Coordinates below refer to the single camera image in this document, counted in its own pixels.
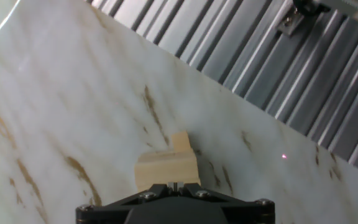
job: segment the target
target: marble countertop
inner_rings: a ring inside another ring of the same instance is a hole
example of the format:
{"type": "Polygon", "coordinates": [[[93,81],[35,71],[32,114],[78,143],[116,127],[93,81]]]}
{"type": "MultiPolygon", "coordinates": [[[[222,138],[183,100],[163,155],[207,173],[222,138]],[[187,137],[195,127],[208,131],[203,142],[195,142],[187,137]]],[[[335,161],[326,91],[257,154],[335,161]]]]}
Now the marble countertop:
{"type": "Polygon", "coordinates": [[[136,193],[188,131],[203,187],[277,223],[358,223],[358,170],[79,0],[22,0],[0,30],[0,223],[74,223],[136,193]]]}

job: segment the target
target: wooden block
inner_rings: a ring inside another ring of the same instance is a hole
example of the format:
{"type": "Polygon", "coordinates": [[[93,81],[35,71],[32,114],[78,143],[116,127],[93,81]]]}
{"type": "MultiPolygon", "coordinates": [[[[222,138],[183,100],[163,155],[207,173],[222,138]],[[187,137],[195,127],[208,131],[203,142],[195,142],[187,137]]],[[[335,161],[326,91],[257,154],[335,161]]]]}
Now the wooden block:
{"type": "Polygon", "coordinates": [[[173,150],[175,152],[192,151],[189,136],[186,131],[171,135],[173,150]]]}
{"type": "Polygon", "coordinates": [[[141,155],[135,165],[135,182],[139,192],[153,184],[168,182],[198,183],[197,158],[190,146],[187,132],[172,135],[174,151],[149,152],[141,155]]]}

